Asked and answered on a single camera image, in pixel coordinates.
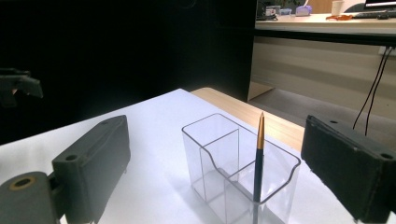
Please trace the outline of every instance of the cable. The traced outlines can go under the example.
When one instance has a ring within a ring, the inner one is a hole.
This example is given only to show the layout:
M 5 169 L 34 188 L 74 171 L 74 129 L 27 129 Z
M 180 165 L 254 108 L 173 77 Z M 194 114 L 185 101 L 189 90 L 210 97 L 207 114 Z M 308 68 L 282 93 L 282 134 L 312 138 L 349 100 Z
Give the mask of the cable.
M 355 127 L 356 127 L 356 123 L 358 122 L 358 119 L 361 116 L 361 112 L 363 111 L 364 107 L 366 107 L 366 104 L 367 104 L 367 102 L 368 102 L 368 100 L 370 98 L 370 95 L 371 95 L 374 87 L 375 87 L 375 83 L 378 80 L 378 77 L 379 77 L 379 74 L 381 73 L 381 70 L 383 70 L 383 62 L 384 62 L 384 59 L 386 58 L 387 51 L 389 51 L 389 50 L 391 51 L 392 48 L 391 47 L 386 47 L 385 48 L 384 54 L 382 55 L 381 63 L 379 64 L 378 71 L 376 72 L 375 80 L 373 82 L 373 85 L 372 85 L 372 87 L 371 87 L 371 89 L 369 91 L 369 94 L 367 95 L 367 98 L 366 98 L 363 106 L 361 107 L 361 111 L 359 112 L 359 115 L 356 117 L 355 122 L 353 123 L 353 129 L 355 129 Z
M 387 56 L 386 56 L 385 61 L 384 61 L 384 64 L 382 65 L 381 74 L 379 75 L 378 81 L 376 82 L 376 85 L 375 85 L 375 88 L 374 88 L 374 91 L 373 91 L 372 102 L 370 103 L 370 108 L 369 108 L 369 111 L 368 111 L 368 114 L 367 114 L 367 119 L 366 119 L 366 129 L 364 131 L 365 135 L 367 135 L 367 129 L 368 129 L 368 126 L 369 126 L 369 118 L 370 118 L 370 113 L 371 113 L 371 110 L 372 110 L 373 104 L 374 104 L 376 88 L 378 88 L 379 82 L 381 81 L 381 78 L 382 78 L 382 74 L 384 73 L 385 64 L 387 63 L 388 57 L 392 53 L 392 51 L 393 51 L 393 48 L 389 47 L 389 52 L 387 53 Z

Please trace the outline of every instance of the black pen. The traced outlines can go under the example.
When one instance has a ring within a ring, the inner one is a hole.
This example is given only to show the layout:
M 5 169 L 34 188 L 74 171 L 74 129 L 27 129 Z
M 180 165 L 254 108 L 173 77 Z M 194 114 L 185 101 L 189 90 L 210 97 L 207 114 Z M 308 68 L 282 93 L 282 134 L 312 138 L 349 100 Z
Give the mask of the black pen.
M 253 201 L 255 203 L 260 202 L 262 196 L 262 157 L 264 154 L 264 113 L 260 116 L 259 131 L 257 133 L 257 149 L 256 149 L 256 161 L 254 166 L 254 189 L 253 189 Z M 259 206 L 254 205 L 253 209 L 253 223 L 258 223 L 258 211 Z

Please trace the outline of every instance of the floor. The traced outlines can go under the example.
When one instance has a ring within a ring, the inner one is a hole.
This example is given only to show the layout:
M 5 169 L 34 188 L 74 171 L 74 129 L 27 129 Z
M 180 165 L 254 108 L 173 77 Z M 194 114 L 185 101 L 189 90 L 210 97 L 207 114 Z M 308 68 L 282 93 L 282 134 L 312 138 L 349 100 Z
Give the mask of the floor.
M 283 119 L 305 126 L 308 115 L 324 116 L 353 127 L 359 111 L 340 105 L 325 103 L 288 91 L 272 89 L 248 101 Z M 361 113 L 355 130 L 364 134 L 367 113 Z M 382 145 L 396 150 L 396 120 L 371 114 L 367 136 Z

